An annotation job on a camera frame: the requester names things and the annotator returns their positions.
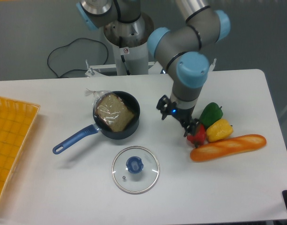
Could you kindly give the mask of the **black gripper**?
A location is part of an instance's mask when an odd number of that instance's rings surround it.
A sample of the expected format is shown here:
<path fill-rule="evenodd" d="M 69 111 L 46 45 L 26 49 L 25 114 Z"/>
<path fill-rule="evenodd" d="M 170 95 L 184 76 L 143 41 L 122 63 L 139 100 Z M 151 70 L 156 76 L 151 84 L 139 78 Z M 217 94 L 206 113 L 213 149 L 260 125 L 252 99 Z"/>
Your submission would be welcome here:
<path fill-rule="evenodd" d="M 200 129 L 199 119 L 192 118 L 192 113 L 194 106 L 186 106 L 185 109 L 181 108 L 177 104 L 177 101 L 172 101 L 168 96 L 163 95 L 156 108 L 160 110 L 162 114 L 161 119 L 164 120 L 168 115 L 171 115 L 176 120 L 178 120 L 181 126 L 184 128 L 185 132 L 183 136 L 192 135 L 195 136 Z"/>

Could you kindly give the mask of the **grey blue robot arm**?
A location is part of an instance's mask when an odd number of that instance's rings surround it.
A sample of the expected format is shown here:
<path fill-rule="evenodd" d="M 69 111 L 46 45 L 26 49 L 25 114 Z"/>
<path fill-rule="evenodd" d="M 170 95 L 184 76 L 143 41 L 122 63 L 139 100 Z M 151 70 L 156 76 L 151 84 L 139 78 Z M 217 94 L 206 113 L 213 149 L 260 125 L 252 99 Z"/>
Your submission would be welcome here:
<path fill-rule="evenodd" d="M 138 0 L 81 0 L 76 7 L 89 29 L 103 29 L 113 47 L 118 75 L 148 73 L 149 56 L 162 66 L 173 87 L 169 97 L 159 100 L 157 109 L 162 118 L 177 119 L 186 135 L 194 135 L 200 122 L 192 118 L 192 112 L 210 67 L 200 50 L 225 38 L 230 20 L 205 0 L 178 0 L 176 4 L 185 25 L 175 32 L 155 28 Z"/>

